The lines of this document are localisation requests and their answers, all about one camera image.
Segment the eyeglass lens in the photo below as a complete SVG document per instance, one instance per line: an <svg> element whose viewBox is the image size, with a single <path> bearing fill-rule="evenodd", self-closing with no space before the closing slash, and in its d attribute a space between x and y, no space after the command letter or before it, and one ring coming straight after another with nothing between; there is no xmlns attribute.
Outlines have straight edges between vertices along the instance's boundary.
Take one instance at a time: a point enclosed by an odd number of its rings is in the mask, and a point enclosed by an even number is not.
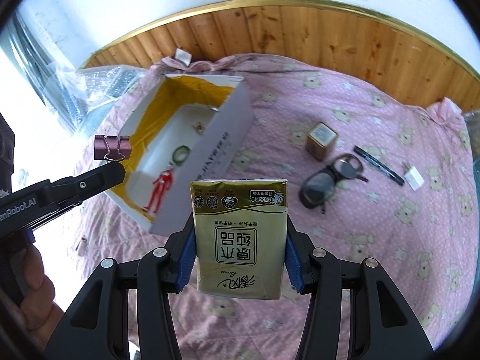
<svg viewBox="0 0 480 360"><path fill-rule="evenodd" d="M354 156L339 158L334 162L334 168L346 179L355 179L362 172L362 164Z"/></svg>
<svg viewBox="0 0 480 360"><path fill-rule="evenodd" d="M303 187L304 196L315 204L328 199L334 192L334 180L324 172L314 175Z"/></svg>

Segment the small wooden box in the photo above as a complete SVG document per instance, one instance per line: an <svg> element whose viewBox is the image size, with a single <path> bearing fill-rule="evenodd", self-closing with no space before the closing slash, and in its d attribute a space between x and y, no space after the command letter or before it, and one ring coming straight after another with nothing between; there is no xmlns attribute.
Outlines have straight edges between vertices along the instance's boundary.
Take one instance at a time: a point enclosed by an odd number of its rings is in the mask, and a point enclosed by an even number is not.
<svg viewBox="0 0 480 360"><path fill-rule="evenodd" d="M308 133L305 149L318 161L323 161L335 145L337 137L338 134L335 131L320 122Z"/></svg>

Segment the wooden wall panel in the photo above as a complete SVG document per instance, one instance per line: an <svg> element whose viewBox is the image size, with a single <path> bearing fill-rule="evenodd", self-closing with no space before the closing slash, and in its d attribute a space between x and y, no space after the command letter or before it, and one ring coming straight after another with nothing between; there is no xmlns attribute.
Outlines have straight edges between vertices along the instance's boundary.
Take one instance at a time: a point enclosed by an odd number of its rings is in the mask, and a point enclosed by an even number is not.
<svg viewBox="0 0 480 360"><path fill-rule="evenodd" d="M154 62L157 62L163 58L162 50L153 37L151 31L140 33L136 37L145 50L145 53L150 58L150 64L153 64Z"/></svg>
<svg viewBox="0 0 480 360"><path fill-rule="evenodd" d="M227 55L252 52L253 45L243 9L213 12L213 17Z"/></svg>
<svg viewBox="0 0 480 360"><path fill-rule="evenodd" d="M423 38L345 10L284 5L237 7L190 16L101 50L87 67L149 67L177 47L193 60L241 53L291 57L372 83L404 104L427 107L450 97L480 108L480 79Z"/></svg>
<svg viewBox="0 0 480 360"><path fill-rule="evenodd" d="M191 31L188 20L177 20L173 23L167 24L166 27L168 28L176 47L187 50L193 56L193 60L198 61L205 58L205 54L200 49L195 35Z"/></svg>
<svg viewBox="0 0 480 360"><path fill-rule="evenodd" d="M320 64L320 18L315 8L281 7L285 55L309 65Z"/></svg>
<svg viewBox="0 0 480 360"><path fill-rule="evenodd" d="M280 7L244 8L254 53L285 55Z"/></svg>
<svg viewBox="0 0 480 360"><path fill-rule="evenodd" d="M215 19L211 13L192 16L187 20L206 59L217 61L227 55Z"/></svg>

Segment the eyeglasses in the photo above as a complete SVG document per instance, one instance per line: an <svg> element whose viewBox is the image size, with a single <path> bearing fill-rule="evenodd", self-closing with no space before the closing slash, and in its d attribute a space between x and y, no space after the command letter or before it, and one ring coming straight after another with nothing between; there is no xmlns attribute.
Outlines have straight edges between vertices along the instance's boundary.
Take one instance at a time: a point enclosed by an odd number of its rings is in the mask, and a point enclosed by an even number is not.
<svg viewBox="0 0 480 360"><path fill-rule="evenodd" d="M341 155L303 182L299 192L300 201L310 209L321 206L325 214L325 202L335 194L335 186L339 181L359 179L368 183L362 172L363 165L357 157L352 154Z"/></svg>

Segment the white cardboard box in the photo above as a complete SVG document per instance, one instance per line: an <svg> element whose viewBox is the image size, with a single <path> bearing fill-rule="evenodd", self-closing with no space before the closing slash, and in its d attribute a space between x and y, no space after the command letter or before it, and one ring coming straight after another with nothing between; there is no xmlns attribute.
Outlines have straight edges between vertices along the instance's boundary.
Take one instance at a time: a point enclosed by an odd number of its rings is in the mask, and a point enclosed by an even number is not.
<svg viewBox="0 0 480 360"><path fill-rule="evenodd" d="M150 223L147 217L131 208L113 191L107 191L107 194L141 227L162 236L183 229L191 213L190 182L222 178L254 120L243 77L215 75L195 77L217 86L230 86L234 90L218 111L201 104L180 107L150 142L137 168L126 181L128 197L141 208L147 205L153 181L166 169L175 148L187 145L191 149L183 165L175 168L173 184L165 193L154 222ZM162 83L157 85L133 111L119 135L133 135ZM205 126L202 135L193 129L193 125L199 121Z"/></svg>

